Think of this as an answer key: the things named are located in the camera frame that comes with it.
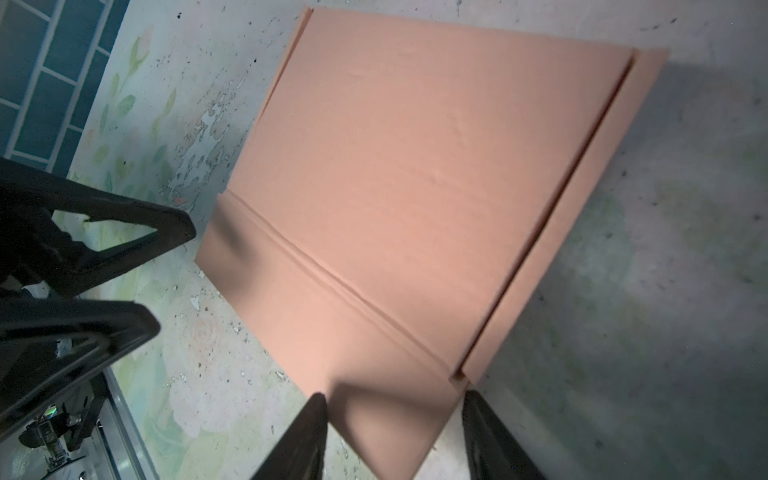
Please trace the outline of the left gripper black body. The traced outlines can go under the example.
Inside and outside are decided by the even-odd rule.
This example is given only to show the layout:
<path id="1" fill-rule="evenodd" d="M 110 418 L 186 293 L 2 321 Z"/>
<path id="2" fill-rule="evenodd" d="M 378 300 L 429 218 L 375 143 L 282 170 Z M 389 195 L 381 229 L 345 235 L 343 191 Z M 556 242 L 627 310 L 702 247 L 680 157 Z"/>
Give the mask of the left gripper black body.
<path id="1" fill-rule="evenodd" d="M 58 296 L 74 298 L 78 295 L 78 247 L 52 220 L 55 210 L 76 213 L 78 204 L 53 197 L 3 197 L 1 262 L 9 274 L 23 269 L 34 283 L 43 280 Z"/>

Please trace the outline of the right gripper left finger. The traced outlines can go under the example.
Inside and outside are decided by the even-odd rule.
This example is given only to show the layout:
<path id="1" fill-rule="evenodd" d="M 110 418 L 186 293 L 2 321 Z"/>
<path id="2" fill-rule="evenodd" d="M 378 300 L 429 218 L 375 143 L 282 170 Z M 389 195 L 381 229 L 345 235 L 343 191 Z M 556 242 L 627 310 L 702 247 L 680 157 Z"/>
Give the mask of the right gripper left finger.
<path id="1" fill-rule="evenodd" d="M 322 479 L 328 426 L 326 397 L 316 392 L 309 397 L 251 479 Z"/>

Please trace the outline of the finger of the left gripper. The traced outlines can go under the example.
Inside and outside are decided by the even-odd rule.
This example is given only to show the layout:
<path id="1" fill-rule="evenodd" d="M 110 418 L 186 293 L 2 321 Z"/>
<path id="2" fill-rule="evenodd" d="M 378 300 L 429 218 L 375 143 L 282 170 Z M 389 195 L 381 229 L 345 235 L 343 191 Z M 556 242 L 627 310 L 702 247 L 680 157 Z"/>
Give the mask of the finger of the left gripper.
<path id="1" fill-rule="evenodd" d="M 1 424 L 29 421 L 160 330 L 134 302 L 3 298 Z"/>
<path id="2" fill-rule="evenodd" d="M 192 220 L 182 210 L 98 190 L 7 159 L 1 161 L 3 197 L 53 197 L 78 204 L 76 213 L 52 212 L 52 220 L 72 236 L 78 247 L 78 295 L 196 235 Z M 1 283 L 8 290 L 44 283 L 58 296 L 45 281 L 34 283 L 23 269 L 9 274 L 2 262 Z"/>

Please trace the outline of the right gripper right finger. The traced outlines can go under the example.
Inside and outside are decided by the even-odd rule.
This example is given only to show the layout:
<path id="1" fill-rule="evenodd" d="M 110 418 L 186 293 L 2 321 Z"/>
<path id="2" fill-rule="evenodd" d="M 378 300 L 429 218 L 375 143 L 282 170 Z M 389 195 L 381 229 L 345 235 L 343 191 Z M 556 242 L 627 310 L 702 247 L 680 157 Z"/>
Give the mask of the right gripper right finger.
<path id="1" fill-rule="evenodd" d="M 545 479 L 478 391 L 465 393 L 461 415 L 471 480 Z"/>

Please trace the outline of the pink cardboard box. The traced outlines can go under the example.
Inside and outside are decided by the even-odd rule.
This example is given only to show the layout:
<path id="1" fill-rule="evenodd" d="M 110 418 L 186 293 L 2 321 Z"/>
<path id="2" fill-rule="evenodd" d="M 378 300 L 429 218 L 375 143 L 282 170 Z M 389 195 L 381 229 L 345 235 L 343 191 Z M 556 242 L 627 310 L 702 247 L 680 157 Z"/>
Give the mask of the pink cardboard box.
<path id="1" fill-rule="evenodd" d="M 302 11 L 197 265 L 381 479 L 410 479 L 667 52 Z"/>

